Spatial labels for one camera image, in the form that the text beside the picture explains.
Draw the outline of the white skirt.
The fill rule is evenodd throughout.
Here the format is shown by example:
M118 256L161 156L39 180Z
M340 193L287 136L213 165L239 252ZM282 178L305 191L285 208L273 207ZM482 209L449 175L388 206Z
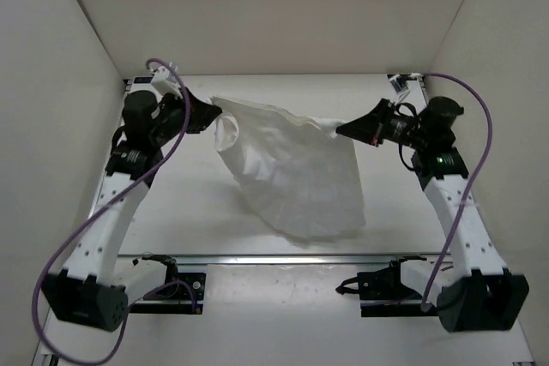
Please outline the white skirt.
M299 241L352 235L365 226L353 141L340 119L292 114L275 105L214 97L214 147L250 209Z

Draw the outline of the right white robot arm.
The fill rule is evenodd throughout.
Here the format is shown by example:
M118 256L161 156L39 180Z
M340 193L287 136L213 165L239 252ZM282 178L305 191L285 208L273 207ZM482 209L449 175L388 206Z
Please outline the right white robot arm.
M425 299L448 332L509 331L529 292L493 245L470 193L473 179L454 145L452 126L463 108L437 97L422 111L381 99L368 114L337 127L339 135L377 147L391 141L413 149L410 170L432 204L452 259L447 270L426 258L396 258L376 272L358 273L356 291L366 303Z

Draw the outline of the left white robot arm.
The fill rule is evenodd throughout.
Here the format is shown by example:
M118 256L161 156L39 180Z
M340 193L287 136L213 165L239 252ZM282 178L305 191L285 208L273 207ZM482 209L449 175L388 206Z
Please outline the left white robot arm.
M117 280L118 252L136 209L166 160L162 148L181 133L199 134L222 113L193 94L162 98L138 90L124 99L94 219L58 273L40 283L60 321L114 332L138 296Z

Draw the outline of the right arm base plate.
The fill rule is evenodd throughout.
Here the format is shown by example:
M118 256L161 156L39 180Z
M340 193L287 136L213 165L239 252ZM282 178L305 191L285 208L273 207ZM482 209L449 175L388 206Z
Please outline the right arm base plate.
M382 269L358 272L343 280L335 291L340 295L358 296L362 318L437 317L434 307L424 312L419 302L421 295L401 282L401 269L409 261L427 259L419 255L396 257Z

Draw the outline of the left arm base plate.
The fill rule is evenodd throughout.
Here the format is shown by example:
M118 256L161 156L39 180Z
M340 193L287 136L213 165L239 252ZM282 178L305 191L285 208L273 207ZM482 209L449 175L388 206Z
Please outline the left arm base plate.
M173 285L145 296L130 308L132 314L201 315L204 309L206 267L179 267Z

